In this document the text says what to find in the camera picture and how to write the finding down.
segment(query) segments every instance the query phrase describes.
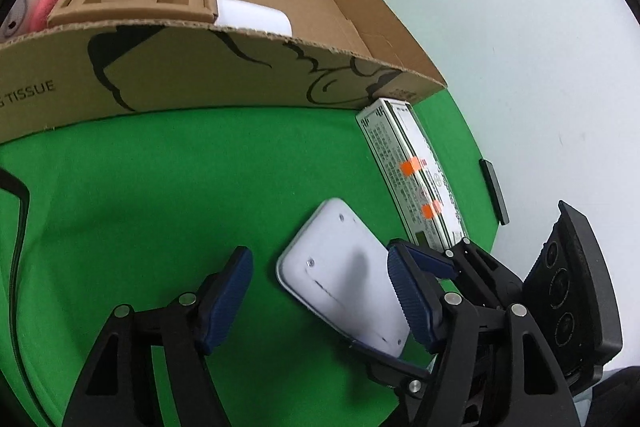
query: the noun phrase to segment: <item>black cable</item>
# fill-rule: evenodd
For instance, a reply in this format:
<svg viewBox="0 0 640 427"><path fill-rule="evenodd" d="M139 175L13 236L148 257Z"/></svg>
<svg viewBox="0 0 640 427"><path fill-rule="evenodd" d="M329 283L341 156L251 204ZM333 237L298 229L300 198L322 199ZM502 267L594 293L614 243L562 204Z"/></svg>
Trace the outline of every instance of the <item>black cable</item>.
<svg viewBox="0 0 640 427"><path fill-rule="evenodd" d="M24 236L27 230L27 216L29 214L30 194L27 186L18 178L4 169L0 168L0 189L14 195L20 200L20 209L18 211L18 230L15 238L14 253L11 257L11 269L9 271L9 335L11 337L11 346L14 350L14 359L18 365L18 372L22 378L24 386L27 388L29 397L36 406L36 409L49 427L54 427L54 423L44 410L36 392L31 384L27 370L24 367L24 360L20 352L20 344L18 342L18 268L20 266L20 256L22 254L22 246L24 245Z"/></svg>

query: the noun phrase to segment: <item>white object in box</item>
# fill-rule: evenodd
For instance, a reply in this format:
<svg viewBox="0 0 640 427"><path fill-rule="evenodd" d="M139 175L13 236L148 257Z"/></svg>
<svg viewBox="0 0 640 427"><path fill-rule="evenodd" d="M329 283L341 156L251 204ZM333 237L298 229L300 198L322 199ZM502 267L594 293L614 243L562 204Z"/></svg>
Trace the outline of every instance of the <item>white object in box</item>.
<svg viewBox="0 0 640 427"><path fill-rule="evenodd" d="M392 357L409 325L386 273L388 252L338 198L322 203L278 259L278 281L350 339Z"/></svg>
<svg viewBox="0 0 640 427"><path fill-rule="evenodd" d="M216 26L275 33L285 37L293 35L289 18L280 10L241 0L216 1L218 3Z"/></svg>
<svg viewBox="0 0 640 427"><path fill-rule="evenodd" d="M356 117L411 241L444 251L466 235L462 217L411 104L380 98Z"/></svg>

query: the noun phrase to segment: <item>blue gripper pad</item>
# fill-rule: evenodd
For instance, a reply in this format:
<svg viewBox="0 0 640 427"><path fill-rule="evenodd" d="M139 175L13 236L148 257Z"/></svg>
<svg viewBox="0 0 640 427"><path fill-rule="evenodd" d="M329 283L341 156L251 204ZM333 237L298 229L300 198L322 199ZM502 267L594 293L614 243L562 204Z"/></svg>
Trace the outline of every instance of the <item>blue gripper pad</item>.
<svg viewBox="0 0 640 427"><path fill-rule="evenodd" d="M409 243L404 239L393 239L387 248L393 245L403 245L414 258L418 267L439 279L455 279L458 276L458 270L455 268L453 261L444 257L444 254L431 250L430 248L416 247L413 243Z"/></svg>
<svg viewBox="0 0 640 427"><path fill-rule="evenodd" d="M433 333L431 309L422 297L409 267L393 245L390 245L389 254L386 257L386 271L414 339L429 350L431 344L436 340Z"/></svg>
<svg viewBox="0 0 640 427"><path fill-rule="evenodd" d="M198 310L197 341L204 355L210 355L226 340L253 274L254 254L246 247L236 248Z"/></svg>

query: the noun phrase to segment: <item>orange sticker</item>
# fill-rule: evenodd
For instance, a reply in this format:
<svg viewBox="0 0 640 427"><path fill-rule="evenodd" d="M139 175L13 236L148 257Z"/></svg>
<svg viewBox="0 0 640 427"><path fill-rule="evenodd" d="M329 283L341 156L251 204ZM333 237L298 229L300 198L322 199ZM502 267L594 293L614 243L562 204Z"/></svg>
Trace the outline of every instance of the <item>orange sticker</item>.
<svg viewBox="0 0 640 427"><path fill-rule="evenodd" d="M433 219L433 209L430 204L424 204L422 206L422 215L427 219Z"/></svg>
<svg viewBox="0 0 640 427"><path fill-rule="evenodd" d="M418 156L413 156L409 158L406 162L402 162L400 164L400 170L402 174L405 176L411 176L414 172L422 169L422 165L420 165L420 160L418 160Z"/></svg>

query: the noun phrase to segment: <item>camera lens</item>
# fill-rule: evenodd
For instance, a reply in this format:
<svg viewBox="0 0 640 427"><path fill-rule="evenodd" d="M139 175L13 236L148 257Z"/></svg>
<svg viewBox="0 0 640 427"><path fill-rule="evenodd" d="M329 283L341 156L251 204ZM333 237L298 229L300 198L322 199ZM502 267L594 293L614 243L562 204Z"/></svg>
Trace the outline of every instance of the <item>camera lens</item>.
<svg viewBox="0 0 640 427"><path fill-rule="evenodd" d="M551 268L556 263L556 259L558 259L558 245L554 241L546 249L546 265Z"/></svg>
<svg viewBox="0 0 640 427"><path fill-rule="evenodd" d="M551 307L553 309L559 308L566 299L567 293L569 293L569 272L561 268L551 279L551 286L549 286Z"/></svg>
<svg viewBox="0 0 640 427"><path fill-rule="evenodd" d="M574 334L574 316L571 313L565 313L558 324L556 325L556 344L558 347L564 346L569 340L571 340L571 335Z"/></svg>

